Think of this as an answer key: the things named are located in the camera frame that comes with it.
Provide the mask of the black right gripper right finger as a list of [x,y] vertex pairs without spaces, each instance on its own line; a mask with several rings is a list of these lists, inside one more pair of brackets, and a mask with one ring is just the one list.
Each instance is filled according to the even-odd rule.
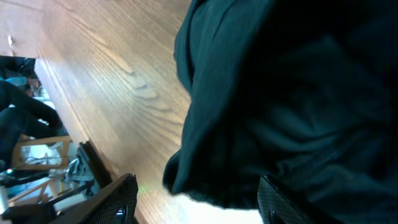
[[260,178],[257,201],[267,224],[341,224],[271,175]]

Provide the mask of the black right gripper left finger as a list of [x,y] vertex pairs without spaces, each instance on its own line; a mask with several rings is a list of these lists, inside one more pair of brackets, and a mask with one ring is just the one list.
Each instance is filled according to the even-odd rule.
[[134,216],[137,193],[136,176],[124,174],[92,198],[55,219],[52,224],[137,223]]

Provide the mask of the black t-shirt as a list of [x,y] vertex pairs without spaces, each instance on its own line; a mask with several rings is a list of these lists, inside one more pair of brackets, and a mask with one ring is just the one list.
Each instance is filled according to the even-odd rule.
[[192,1],[172,195],[256,209],[271,175],[342,223],[397,222],[397,1]]

